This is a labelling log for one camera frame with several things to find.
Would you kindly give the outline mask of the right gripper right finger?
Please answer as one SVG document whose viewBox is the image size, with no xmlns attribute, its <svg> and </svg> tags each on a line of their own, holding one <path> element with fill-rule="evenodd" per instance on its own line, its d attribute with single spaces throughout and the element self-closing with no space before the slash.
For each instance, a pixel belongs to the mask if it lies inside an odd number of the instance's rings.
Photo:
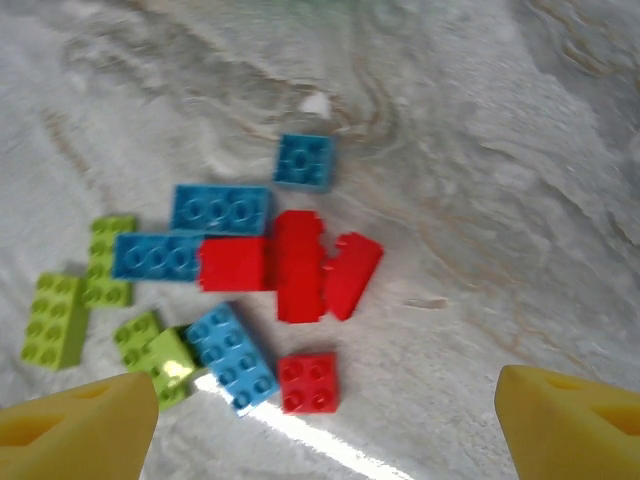
<svg viewBox="0 0 640 480">
<path fill-rule="evenodd" d="M 508 365 L 494 405 L 520 479 L 639 477 L 636 392 Z"/>
</svg>

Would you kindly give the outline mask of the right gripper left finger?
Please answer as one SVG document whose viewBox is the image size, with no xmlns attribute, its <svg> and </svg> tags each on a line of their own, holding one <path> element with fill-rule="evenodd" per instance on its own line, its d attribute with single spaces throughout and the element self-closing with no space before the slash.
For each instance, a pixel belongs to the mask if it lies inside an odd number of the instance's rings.
<svg viewBox="0 0 640 480">
<path fill-rule="evenodd" d="M 159 414 L 151 377 L 126 373 L 1 410 L 3 479 L 137 479 Z"/>
</svg>

